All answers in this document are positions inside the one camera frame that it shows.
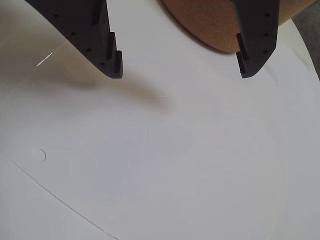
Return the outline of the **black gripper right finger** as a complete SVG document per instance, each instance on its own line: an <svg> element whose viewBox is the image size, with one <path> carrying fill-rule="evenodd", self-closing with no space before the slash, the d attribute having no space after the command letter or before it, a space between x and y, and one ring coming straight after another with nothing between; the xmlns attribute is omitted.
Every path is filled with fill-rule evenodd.
<svg viewBox="0 0 320 240"><path fill-rule="evenodd" d="M236 53L243 79L253 77L265 65L277 45L279 0L233 0L239 33Z"/></svg>

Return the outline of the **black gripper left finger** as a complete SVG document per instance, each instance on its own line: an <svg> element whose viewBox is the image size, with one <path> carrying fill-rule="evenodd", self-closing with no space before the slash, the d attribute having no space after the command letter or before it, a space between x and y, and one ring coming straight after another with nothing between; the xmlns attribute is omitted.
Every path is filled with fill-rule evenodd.
<svg viewBox="0 0 320 240"><path fill-rule="evenodd" d="M106 0L28 0L99 71L123 77L122 52L110 30Z"/></svg>

